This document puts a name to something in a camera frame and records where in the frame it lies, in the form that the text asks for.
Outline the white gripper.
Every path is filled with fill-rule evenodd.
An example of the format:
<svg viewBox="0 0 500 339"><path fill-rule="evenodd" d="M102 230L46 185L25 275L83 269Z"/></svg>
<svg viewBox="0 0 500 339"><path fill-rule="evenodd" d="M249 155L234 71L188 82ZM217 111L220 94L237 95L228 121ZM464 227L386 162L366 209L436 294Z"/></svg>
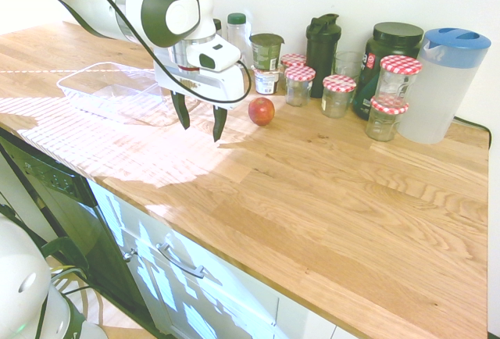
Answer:
<svg viewBox="0 0 500 339"><path fill-rule="evenodd" d="M213 106L213 140L217 142L227 120L227 109L234 109L246 96L245 79L237 61L240 50L221 36L208 40L182 40L169 48L153 50L155 79L170 90L177 117L186 130L191 121L185 96Z"/></svg>

